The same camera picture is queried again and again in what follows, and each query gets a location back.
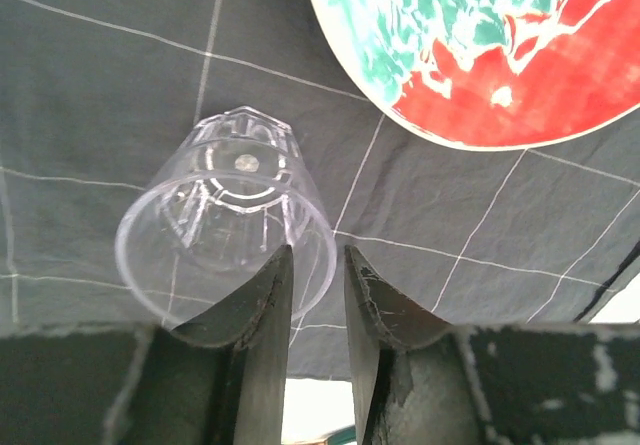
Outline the red and teal plate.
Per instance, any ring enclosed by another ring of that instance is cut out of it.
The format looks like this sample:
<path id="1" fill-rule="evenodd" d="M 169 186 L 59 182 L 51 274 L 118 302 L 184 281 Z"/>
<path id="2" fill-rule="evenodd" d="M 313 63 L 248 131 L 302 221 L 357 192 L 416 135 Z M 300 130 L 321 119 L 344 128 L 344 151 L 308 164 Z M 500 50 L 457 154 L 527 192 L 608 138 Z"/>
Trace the red and teal plate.
<path id="1" fill-rule="evenodd" d="M 639 0 L 311 0 L 356 87 L 460 150 L 554 145 L 639 106 Z"/>

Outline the clear drinking glass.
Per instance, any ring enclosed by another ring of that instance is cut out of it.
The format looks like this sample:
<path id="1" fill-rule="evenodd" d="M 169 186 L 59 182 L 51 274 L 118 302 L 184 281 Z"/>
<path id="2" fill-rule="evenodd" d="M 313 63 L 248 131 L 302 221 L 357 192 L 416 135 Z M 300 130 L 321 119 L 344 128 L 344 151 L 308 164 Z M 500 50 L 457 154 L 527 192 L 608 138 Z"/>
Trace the clear drinking glass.
<path id="1" fill-rule="evenodd" d="M 284 245 L 293 252 L 298 319 L 333 281 L 336 242 L 291 127 L 241 106 L 192 128 L 122 217 L 114 251 L 124 285 L 174 328 Z"/>

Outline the dark grey checked cloth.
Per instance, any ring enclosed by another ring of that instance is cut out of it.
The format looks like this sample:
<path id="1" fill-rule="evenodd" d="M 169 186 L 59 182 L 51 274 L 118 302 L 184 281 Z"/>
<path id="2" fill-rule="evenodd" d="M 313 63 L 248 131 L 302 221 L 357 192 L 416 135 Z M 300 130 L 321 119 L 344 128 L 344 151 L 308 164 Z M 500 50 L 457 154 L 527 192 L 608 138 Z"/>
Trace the dark grey checked cloth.
<path id="1" fill-rule="evenodd" d="M 129 321 L 118 224 L 201 119 L 288 122 L 338 247 L 453 322 L 622 321 L 639 274 L 639 106 L 469 151 L 356 87 L 311 0 L 1 0 L 1 321 Z"/>

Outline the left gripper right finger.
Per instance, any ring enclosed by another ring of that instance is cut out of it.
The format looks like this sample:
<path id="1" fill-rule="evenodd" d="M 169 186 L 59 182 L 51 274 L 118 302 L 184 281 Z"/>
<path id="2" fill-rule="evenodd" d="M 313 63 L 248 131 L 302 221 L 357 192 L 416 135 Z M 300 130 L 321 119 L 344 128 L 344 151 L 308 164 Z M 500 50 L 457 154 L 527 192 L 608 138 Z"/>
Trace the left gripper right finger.
<path id="1" fill-rule="evenodd" d="M 635 444 L 639 329 L 453 325 L 344 250 L 361 444 Z"/>

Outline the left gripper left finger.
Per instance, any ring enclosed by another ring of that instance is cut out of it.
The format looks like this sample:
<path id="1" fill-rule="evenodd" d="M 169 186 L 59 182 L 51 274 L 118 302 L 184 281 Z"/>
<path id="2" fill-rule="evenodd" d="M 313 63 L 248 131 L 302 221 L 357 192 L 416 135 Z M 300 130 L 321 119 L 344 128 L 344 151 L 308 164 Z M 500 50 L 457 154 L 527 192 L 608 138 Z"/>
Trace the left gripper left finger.
<path id="1" fill-rule="evenodd" d="M 5 326 L 5 444 L 276 444 L 293 251 L 279 247 L 173 330 L 144 322 Z"/>

